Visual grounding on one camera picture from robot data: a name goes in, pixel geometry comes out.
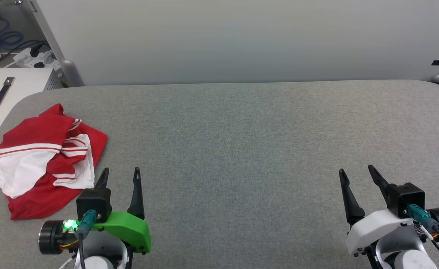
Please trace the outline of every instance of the green led light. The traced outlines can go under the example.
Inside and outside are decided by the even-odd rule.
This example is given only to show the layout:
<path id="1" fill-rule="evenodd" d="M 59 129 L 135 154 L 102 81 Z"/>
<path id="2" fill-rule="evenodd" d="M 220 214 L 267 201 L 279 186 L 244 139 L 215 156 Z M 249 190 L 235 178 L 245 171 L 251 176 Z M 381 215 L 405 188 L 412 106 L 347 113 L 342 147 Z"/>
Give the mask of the green led light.
<path id="1" fill-rule="evenodd" d="M 74 231 L 79 225 L 80 222 L 78 220 L 66 220 L 64 223 L 64 229 L 66 231 Z"/>

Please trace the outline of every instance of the teal cable connector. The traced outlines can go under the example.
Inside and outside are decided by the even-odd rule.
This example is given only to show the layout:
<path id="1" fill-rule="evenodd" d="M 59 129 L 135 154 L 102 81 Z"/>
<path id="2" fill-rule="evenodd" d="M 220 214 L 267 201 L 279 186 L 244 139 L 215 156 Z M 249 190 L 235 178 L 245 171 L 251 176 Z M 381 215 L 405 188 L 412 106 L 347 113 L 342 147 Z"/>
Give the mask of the teal cable connector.
<path id="1" fill-rule="evenodd" d="M 84 215 L 82 220 L 80 221 L 80 226 L 75 231 L 75 237 L 77 239 L 80 238 L 80 235 L 82 235 L 82 238 L 87 238 L 88 232 L 90 232 L 90 229 L 93 227 L 95 222 L 97 221 L 97 212 L 93 209 L 88 210 Z"/>
<path id="2" fill-rule="evenodd" d="M 438 222 L 434 220 L 427 211 L 416 204 L 409 205 L 407 214 L 414 220 L 420 222 L 429 233 L 434 233 L 433 226 L 438 228 Z"/>

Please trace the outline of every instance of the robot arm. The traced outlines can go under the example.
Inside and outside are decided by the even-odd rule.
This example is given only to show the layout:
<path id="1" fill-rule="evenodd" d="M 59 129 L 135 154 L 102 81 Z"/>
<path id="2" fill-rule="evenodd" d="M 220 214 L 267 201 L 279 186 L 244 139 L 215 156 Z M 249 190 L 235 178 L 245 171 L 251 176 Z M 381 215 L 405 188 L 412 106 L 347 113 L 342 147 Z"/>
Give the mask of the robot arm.
<path id="1" fill-rule="evenodd" d="M 135 168 L 134 191 L 127 212 L 112 212 L 105 168 L 93 189 L 77 198 L 78 220 L 46 221 L 38 236 L 42 254 L 76 253 L 75 269 L 130 269 L 133 253 L 150 252 L 145 222 L 140 169 Z M 70 259 L 61 268 L 67 266 Z"/>
<path id="2" fill-rule="evenodd" d="M 423 243 L 432 238 L 438 247 L 439 208 L 424 211 L 425 193 L 412 183 L 397 186 L 389 184 L 376 170 L 368 167 L 373 182 L 380 188 L 387 204 L 386 210 L 376 211 L 365 217 L 349 187 L 349 179 L 343 169 L 339 178 L 351 231 L 346 238 L 349 254 L 367 255 L 373 269 L 436 268 L 424 249 Z M 432 234 L 421 226 L 428 226 Z"/>

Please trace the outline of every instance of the green plastic bracket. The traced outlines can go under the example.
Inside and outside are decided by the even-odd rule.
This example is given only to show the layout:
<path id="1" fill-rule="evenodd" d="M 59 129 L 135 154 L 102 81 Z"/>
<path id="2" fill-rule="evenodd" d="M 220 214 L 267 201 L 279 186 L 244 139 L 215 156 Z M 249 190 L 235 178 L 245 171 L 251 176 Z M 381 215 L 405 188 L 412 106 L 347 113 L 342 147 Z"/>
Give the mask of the green plastic bracket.
<path id="1" fill-rule="evenodd" d="M 152 246 L 148 224 L 127 212 L 112 212 L 105 223 L 95 223 L 92 231 L 105 231 L 134 247 L 136 253 L 148 253 Z"/>

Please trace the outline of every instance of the gray table surface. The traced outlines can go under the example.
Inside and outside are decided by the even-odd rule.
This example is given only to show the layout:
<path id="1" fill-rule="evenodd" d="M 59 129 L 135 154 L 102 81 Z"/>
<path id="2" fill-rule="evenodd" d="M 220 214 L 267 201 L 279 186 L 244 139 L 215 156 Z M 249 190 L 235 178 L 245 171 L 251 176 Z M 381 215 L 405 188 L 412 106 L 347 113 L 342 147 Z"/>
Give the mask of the gray table surface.
<path id="1" fill-rule="evenodd" d="M 115 211 L 141 168 L 151 253 L 133 268 L 368 268 L 351 257 L 338 170 L 366 213 L 385 209 L 368 174 L 439 207 L 439 86 L 413 80 L 99 86 L 22 100 L 0 128 L 61 103 L 109 138 Z M 75 201 L 49 219 L 76 216 Z M 0 268 L 58 268 L 43 220 L 10 221 L 0 190 Z M 439 254 L 426 249 L 439 266 Z"/>

